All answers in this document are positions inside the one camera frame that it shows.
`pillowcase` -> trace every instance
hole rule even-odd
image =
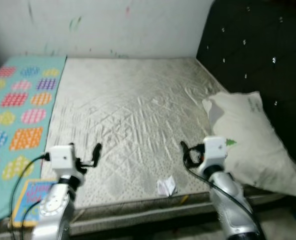
[[[202,101],[214,135],[227,139],[226,171],[241,183],[296,196],[296,164],[271,126],[259,92]]]

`white mattress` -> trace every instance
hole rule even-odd
[[[72,234],[212,211],[208,187],[183,167],[180,141],[193,146],[211,134],[201,101],[218,91],[224,89],[191,58],[68,58],[46,149],[73,142],[88,161],[96,143],[103,147],[77,192]],[[158,196],[157,180],[171,175],[178,193]],[[55,177],[48,162],[41,176]],[[258,204],[282,197],[246,192]]]

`bed frame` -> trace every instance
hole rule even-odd
[[[296,0],[214,1],[197,59],[228,91],[260,91],[296,161]]]

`black cable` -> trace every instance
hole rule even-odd
[[[183,155],[183,165],[186,168],[186,170],[193,176],[195,176],[197,179],[203,181],[204,183],[206,183],[207,185],[209,185],[211,188],[214,188],[215,190],[219,191],[220,193],[222,193],[224,196],[226,196],[229,200],[231,200],[232,202],[234,202],[237,206],[239,206],[250,218],[251,220],[255,223],[258,231],[259,231],[259,236],[261,240],[266,240],[266,237],[264,235],[264,232],[261,228],[261,224],[258,221],[257,217],[255,216],[254,212],[250,212],[245,206],[243,206],[238,200],[236,200],[233,196],[231,196],[230,194],[228,194],[227,192],[223,191],[220,187],[216,186],[215,184],[213,184],[212,182],[206,180],[204,177],[201,177],[197,174],[195,174],[194,172],[192,172],[185,164],[185,157],[187,156],[187,154],[191,151],[191,150],[195,150],[196,147],[192,147],[189,148]]]
[[[27,209],[27,211],[24,213],[22,220],[21,220],[21,229],[20,229],[20,240],[23,240],[23,227],[24,227],[24,220],[26,218],[26,216],[28,215],[28,213],[30,212],[31,209],[33,209],[34,206],[36,206],[38,203],[40,203],[41,201],[37,201],[34,204],[30,205],[30,207]]]
[[[46,159],[48,157],[49,159],[49,155],[47,156],[46,154],[45,155],[41,155],[35,159],[33,159],[30,163],[27,164],[27,166],[24,168],[24,170],[21,172],[20,176],[18,177],[17,179],[17,182],[15,183],[14,185],[14,188],[12,190],[12,193],[11,193],[11,199],[10,199],[10,204],[9,204],[9,210],[10,210],[10,215],[9,215],[9,225],[10,225],[10,233],[12,234],[12,239],[13,240],[16,240],[15,236],[14,236],[14,232],[13,232],[13,222],[12,222],[12,206],[13,206],[13,199],[14,199],[14,194],[16,192],[16,189],[19,185],[19,182],[20,180],[22,179],[24,173],[27,171],[27,169],[37,160],[39,159]]]

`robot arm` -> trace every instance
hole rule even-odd
[[[239,202],[248,212],[253,213],[249,203],[243,196],[241,185],[234,181],[231,174],[224,172],[224,160],[227,156],[226,141],[223,137],[208,136],[203,144],[188,149],[184,142],[181,142],[184,149],[184,164],[190,168],[198,168],[197,175],[210,185],[215,185]],[[192,162],[189,151],[196,149],[202,159]],[[210,200],[213,203],[219,217],[223,232],[228,240],[259,240],[259,230],[243,208],[230,200],[225,194],[216,188],[210,187]]]
[[[40,203],[39,222],[32,231],[33,240],[69,239],[77,188],[84,183],[85,167],[97,166],[100,150],[101,144],[97,144],[93,151],[93,162],[81,163],[75,156],[73,144],[50,149],[51,166],[57,174],[58,183],[51,187]]]

